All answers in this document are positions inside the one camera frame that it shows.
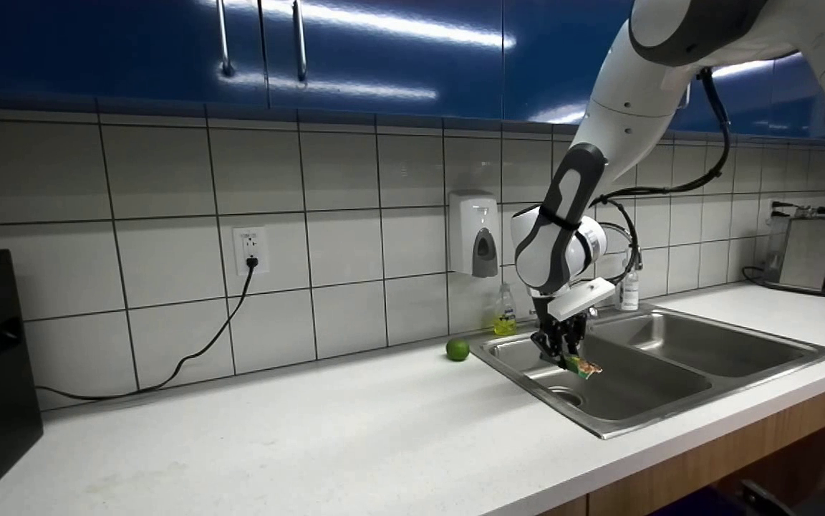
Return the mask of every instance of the electrical outlet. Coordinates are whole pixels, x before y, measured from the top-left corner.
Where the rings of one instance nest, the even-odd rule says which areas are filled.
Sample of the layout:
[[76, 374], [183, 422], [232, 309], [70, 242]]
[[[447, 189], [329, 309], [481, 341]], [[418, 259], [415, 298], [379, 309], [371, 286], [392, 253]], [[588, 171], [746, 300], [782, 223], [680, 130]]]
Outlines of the electrical outlet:
[[263, 226], [240, 226], [240, 230], [235, 230], [235, 260], [239, 260], [239, 275], [240, 279], [247, 279], [247, 259], [259, 259], [255, 275], [273, 269], [273, 253], [270, 253]]

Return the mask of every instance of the backsplash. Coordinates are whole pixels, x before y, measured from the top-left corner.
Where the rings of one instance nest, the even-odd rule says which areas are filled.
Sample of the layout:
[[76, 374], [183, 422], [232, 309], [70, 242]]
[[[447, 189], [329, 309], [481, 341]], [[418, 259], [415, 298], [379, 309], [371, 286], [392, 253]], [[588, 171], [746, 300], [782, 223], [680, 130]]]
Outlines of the backsplash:
[[[462, 189], [499, 199], [505, 280], [527, 319], [508, 220], [545, 194], [567, 140], [558, 130], [0, 111], [0, 250], [15, 256], [34, 375], [98, 395], [167, 379], [235, 309], [239, 226], [263, 230], [270, 272], [174, 385], [474, 335], [501, 279], [447, 272], [444, 202]], [[716, 156], [719, 140], [669, 139], [605, 189], [684, 184]], [[766, 250], [770, 202], [825, 202], [825, 146], [740, 144], [726, 170], [701, 192], [628, 202], [644, 298], [737, 280]]]

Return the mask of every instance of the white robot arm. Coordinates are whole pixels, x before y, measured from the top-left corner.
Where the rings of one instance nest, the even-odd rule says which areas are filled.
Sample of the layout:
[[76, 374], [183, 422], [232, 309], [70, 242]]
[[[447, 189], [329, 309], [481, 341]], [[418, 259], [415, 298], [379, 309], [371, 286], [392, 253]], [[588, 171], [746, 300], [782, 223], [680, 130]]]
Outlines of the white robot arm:
[[825, 90], [825, 0], [637, 0], [545, 202], [512, 217], [517, 268], [550, 358], [577, 354], [584, 313], [614, 295], [601, 279], [580, 280], [605, 250], [601, 226], [584, 214], [598, 184], [657, 146], [701, 70], [792, 51], [805, 55]]

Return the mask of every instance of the countertop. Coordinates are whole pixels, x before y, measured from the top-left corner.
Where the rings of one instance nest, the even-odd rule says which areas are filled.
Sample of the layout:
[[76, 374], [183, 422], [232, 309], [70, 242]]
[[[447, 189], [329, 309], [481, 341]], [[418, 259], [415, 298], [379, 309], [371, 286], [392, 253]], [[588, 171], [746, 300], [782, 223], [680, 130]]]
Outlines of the countertop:
[[[825, 298], [661, 306], [825, 343]], [[825, 362], [598, 441], [435, 341], [54, 412], [0, 516], [540, 513], [819, 392]]]

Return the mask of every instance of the stainless steel sink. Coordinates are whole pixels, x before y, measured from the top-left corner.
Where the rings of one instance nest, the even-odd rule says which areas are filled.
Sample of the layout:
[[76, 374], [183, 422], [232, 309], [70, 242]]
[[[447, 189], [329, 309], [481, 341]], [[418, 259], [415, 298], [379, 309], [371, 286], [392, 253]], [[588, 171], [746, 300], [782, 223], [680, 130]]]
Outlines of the stainless steel sink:
[[664, 309], [595, 322], [583, 354], [601, 374], [588, 382], [541, 362], [531, 333], [474, 354], [601, 440], [825, 358], [825, 346]]

